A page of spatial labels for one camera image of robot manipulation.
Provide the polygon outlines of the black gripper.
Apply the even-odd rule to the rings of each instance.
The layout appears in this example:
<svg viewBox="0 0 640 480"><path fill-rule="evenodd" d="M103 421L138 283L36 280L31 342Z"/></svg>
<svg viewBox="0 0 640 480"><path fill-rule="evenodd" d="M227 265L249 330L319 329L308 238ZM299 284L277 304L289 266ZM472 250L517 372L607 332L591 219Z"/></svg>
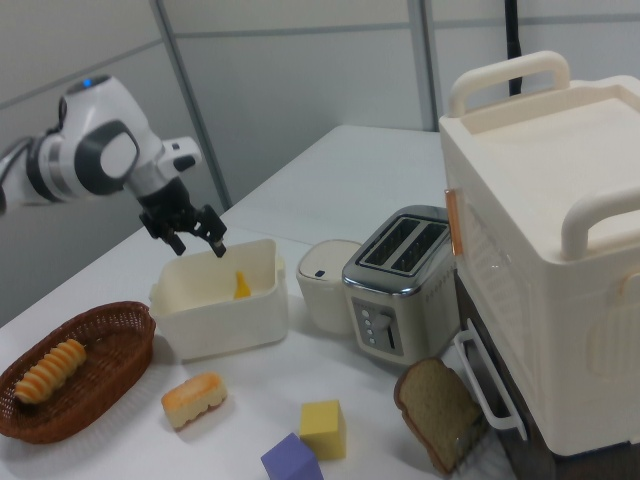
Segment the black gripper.
<svg viewBox="0 0 640 480"><path fill-rule="evenodd" d="M210 205L196 208L182 182L169 182L155 193L139 197L140 219L154 239L162 239L177 256L185 245L176 232L188 232L204 240L213 253L222 258L226 253L226 225Z"/></svg>

